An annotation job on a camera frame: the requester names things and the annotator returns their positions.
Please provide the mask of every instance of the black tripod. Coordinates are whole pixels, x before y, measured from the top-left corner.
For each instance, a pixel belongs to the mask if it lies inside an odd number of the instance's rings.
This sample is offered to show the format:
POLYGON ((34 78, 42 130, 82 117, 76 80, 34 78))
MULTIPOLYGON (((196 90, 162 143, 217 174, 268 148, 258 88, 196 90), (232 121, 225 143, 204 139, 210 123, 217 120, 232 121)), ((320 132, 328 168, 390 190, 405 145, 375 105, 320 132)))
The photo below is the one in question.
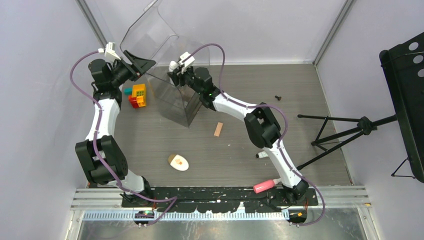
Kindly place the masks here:
POLYGON ((316 160, 328 155, 329 153, 334 152, 335 150, 341 148, 342 146, 352 142, 353 140, 359 138, 362 135, 369 135, 372 131, 377 130, 378 126, 384 125, 384 124, 388 124, 391 122, 394 122, 397 119, 396 115, 393 116, 389 116, 377 121, 371 121, 369 120, 366 116, 361 117, 360 119, 357 118, 342 118, 342 117, 330 117, 330 116, 308 116, 308 115, 302 115, 299 114, 297 115, 298 118, 307 118, 307 119, 322 119, 324 120, 324 123, 322 124, 321 129, 318 132, 318 136, 316 136, 315 140, 313 142, 311 142, 310 144, 312 146, 317 146, 318 148, 324 150, 325 152, 321 153, 320 155, 312 158, 311 160, 305 162, 302 165, 299 165, 297 167, 298 170, 303 169, 304 167, 308 166, 309 164, 315 162, 316 160), (346 130, 346 131, 342 131, 336 134, 333 134, 331 136, 327 136, 324 138, 320 139, 321 133, 323 133, 324 127, 326 126, 328 120, 332 120, 332 121, 344 121, 344 122, 354 122, 357 123, 357 127, 354 127, 352 129, 346 130), (338 139, 350 134, 354 134, 357 133, 351 137, 349 137, 348 139, 340 142, 339 144, 335 145, 334 147, 327 149, 323 146, 321 146, 322 143, 334 140, 334 139, 338 139))

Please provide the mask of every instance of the wooden block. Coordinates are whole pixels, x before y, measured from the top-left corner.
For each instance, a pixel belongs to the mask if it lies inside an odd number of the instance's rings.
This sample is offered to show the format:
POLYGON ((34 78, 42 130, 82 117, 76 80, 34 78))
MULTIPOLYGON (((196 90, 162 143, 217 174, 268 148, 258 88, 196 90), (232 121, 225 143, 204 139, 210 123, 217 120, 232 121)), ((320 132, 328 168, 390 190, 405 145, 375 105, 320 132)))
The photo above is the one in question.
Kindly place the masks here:
POLYGON ((216 125, 215 133, 213 134, 215 137, 219 137, 221 134, 221 130, 223 129, 224 123, 218 122, 218 125, 216 125))

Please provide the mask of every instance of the red toy block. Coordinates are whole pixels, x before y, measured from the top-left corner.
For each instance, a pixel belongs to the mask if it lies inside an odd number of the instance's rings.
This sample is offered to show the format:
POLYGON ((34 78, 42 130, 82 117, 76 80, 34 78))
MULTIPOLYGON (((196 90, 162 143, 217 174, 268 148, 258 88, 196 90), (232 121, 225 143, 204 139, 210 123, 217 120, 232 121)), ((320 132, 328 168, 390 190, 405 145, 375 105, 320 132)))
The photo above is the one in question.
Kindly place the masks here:
POLYGON ((132 97, 131 95, 128 96, 128 100, 129 103, 131 104, 131 106, 135 109, 140 108, 139 104, 137 103, 137 98, 136 97, 132 97))

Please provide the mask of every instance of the table surface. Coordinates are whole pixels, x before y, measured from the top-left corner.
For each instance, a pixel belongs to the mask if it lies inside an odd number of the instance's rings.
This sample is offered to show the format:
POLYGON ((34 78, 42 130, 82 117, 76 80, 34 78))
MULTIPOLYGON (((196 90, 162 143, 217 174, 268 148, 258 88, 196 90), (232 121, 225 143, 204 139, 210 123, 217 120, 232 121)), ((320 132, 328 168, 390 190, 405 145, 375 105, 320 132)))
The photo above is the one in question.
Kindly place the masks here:
MULTIPOLYGON (((209 68, 215 85, 218 85, 219 68, 209 68)), ((297 114, 329 114, 313 65, 229 65, 224 69, 222 81, 222 88, 235 98, 252 104, 277 105, 285 112, 288 132, 283 143, 296 166, 322 153, 310 142, 317 136, 323 121, 297 118, 297 114), (281 96, 281 101, 275 99, 275 95, 281 96)), ((141 83, 147 81, 142 78, 136 82, 141 83)), ((133 84, 127 82, 124 88, 133 84)), ((114 138, 129 169, 144 176, 150 185, 252 186, 278 177, 269 158, 255 157, 261 150, 250 142, 245 124, 238 119, 202 106, 187 128, 159 114, 150 90, 146 102, 146 107, 134 109, 124 97, 114 138), (216 137, 218 122, 223 123, 223 127, 220 136, 216 137), (171 154, 186 158, 189 169, 177 171, 172 168, 167 162, 171 154)), ((274 114, 283 128, 283 118, 277 112, 274 114)), ((329 122, 322 136, 334 133, 333 124, 329 122)), ((319 186, 350 185, 340 150, 305 167, 301 173, 319 186)))

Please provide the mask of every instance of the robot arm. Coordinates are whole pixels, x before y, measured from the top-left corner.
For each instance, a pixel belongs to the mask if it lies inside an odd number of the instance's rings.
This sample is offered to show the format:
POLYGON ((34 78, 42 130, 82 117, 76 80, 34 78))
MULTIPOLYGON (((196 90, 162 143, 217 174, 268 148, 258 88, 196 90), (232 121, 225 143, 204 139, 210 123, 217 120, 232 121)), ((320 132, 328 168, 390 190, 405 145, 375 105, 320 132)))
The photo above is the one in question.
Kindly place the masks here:
POLYGON ((213 84, 208 69, 205 67, 194 69, 191 66, 194 58, 192 56, 188 58, 189 56, 188 52, 181 55, 178 67, 173 67, 173 71, 168 73, 174 85, 184 86, 187 84, 199 94, 199 99, 206 108, 229 114, 244 121, 250 141, 268 154, 277 169, 287 199, 291 202, 299 200, 309 185, 291 171, 296 167, 282 143, 280 147, 284 155, 281 154, 278 147, 281 127, 270 108, 255 107, 256 104, 243 102, 226 93, 224 96, 220 89, 213 84))
MULTIPOLYGON (((119 177, 122 187, 149 196, 149 183, 144 177, 138 176, 128 169, 127 160, 113 135, 116 119, 121 110, 122 92, 120 86, 127 80, 136 81, 156 62, 138 58, 124 51, 125 56, 132 62, 130 65, 115 53, 114 48, 115 44, 110 42, 105 49, 99 49, 99 53, 104 53, 105 58, 113 64, 103 59, 95 59, 88 65, 94 78, 93 98, 98 101, 102 109, 101 118, 97 139, 94 139, 99 119, 99 107, 95 104, 95 115, 91 129, 85 141, 75 145, 75 152, 90 184, 117 186, 117 181, 96 156, 93 148, 93 142, 96 141, 99 154, 119 177)), ((125 194, 123 197, 132 202, 129 195, 125 194)))

